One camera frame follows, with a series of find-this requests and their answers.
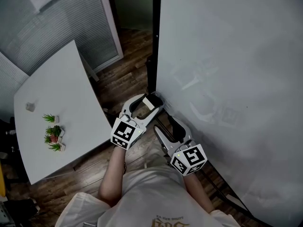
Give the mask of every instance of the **plant pot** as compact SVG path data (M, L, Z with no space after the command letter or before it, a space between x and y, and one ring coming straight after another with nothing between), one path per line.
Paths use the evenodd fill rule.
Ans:
M65 145L64 145L64 144L61 144L61 143L60 143L60 145L61 145L60 151L61 151L61 152L65 151Z
M62 128L60 128L60 129L61 129L61 133L60 133L59 137L62 137L64 135L65 131Z
M59 116L55 116L55 122L53 123L59 123Z

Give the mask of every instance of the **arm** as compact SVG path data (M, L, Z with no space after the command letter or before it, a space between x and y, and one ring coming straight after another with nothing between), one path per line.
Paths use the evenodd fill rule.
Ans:
M105 176L101 182L98 198L110 207L115 206L122 196L122 179L126 150L115 147L110 158Z
M192 173L183 177L187 192L207 212L214 211L214 206L206 195L197 176Z

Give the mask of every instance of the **person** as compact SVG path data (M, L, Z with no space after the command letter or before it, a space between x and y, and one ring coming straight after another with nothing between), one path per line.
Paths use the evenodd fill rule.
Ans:
M124 175L126 150L115 147L98 198L76 194L55 227L239 227L214 209L194 173L183 177L159 151Z

